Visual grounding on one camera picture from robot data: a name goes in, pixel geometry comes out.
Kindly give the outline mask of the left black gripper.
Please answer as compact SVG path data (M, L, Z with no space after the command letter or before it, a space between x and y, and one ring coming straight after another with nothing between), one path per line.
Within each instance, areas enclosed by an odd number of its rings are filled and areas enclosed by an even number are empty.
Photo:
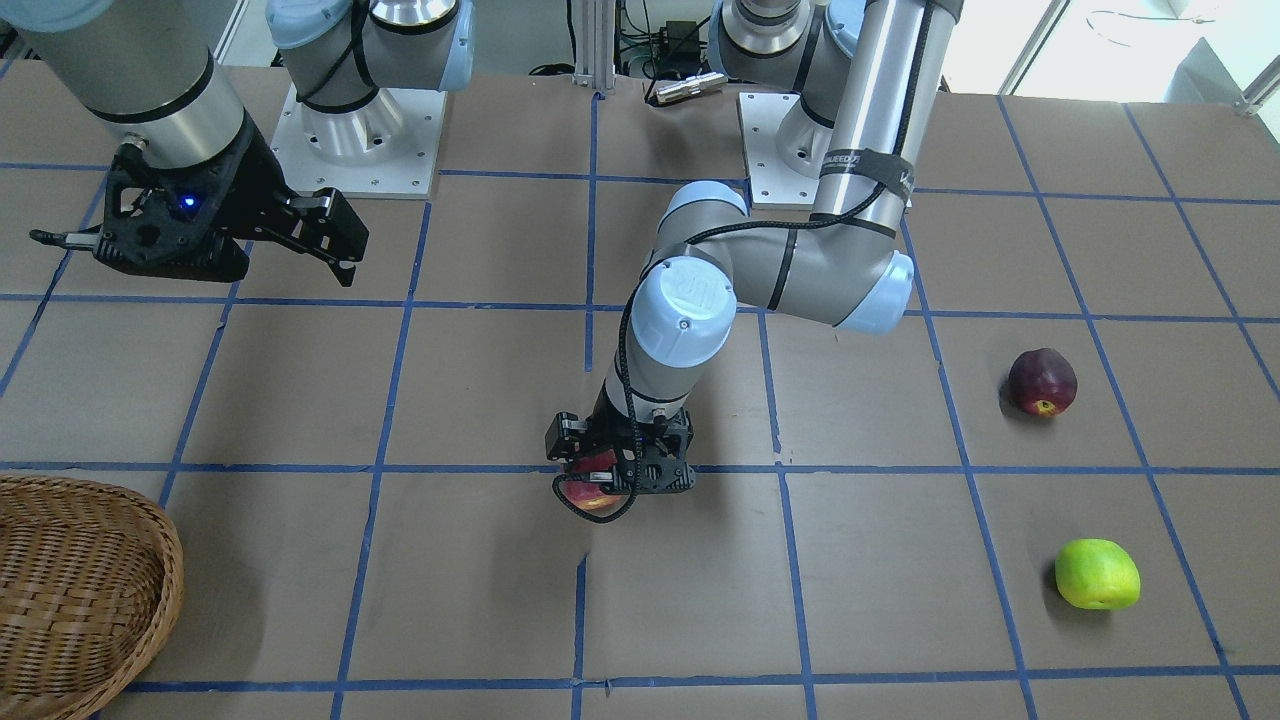
M550 462L585 459L585 473L605 473L608 495L673 495L691 489L696 473L689 464L692 421L686 409L654 421L631 421L604 395L590 416L557 413L544 436Z

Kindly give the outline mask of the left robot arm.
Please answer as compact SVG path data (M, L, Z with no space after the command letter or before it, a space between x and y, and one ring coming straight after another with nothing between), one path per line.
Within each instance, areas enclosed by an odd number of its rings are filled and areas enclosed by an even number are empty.
M545 437L553 491L602 521L640 495L690 489L686 402L741 306L883 334L904 315L913 260L895 237L960 1L719 1L712 73L655 105L742 79L749 193L699 181L671 199L586 418Z

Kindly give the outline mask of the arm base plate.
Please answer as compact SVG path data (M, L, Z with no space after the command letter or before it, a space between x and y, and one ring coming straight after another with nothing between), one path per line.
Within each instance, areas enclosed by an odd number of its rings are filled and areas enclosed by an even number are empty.
M297 102L289 88L270 147L300 193L335 188L348 199L429 200L449 99L381 88L365 108L328 114Z
M831 152L850 158L872 152L877 176L896 174L867 217L886 222L892 211L911 206L915 160L931 101L915 104L902 115L904 92L858 92L844 102L832 127L800 94L744 92L739 97L744 156L751 205L772 211L812 210L820 195L820 177Z

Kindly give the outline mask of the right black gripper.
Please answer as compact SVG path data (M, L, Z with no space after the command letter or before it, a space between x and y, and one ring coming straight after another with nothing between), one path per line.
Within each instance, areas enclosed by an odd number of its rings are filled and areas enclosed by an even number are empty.
M106 208L92 251L132 275L232 283L244 278L251 236L324 263L351 287L369 228L337 188L296 196L274 151L243 128L211 159L161 169L138 138L122 142L108 173Z

